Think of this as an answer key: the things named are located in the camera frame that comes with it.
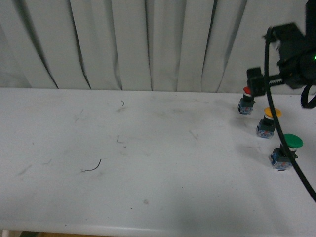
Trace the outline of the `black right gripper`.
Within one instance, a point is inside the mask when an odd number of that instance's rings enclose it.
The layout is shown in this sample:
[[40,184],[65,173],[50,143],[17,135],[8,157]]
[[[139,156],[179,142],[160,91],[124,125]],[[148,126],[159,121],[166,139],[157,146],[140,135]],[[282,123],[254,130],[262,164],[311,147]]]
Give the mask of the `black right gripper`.
[[[297,25],[287,23],[269,27],[264,35],[265,44],[278,42],[280,78],[292,89],[316,84],[316,46],[310,43]],[[246,71],[251,96],[266,94],[261,68]]]

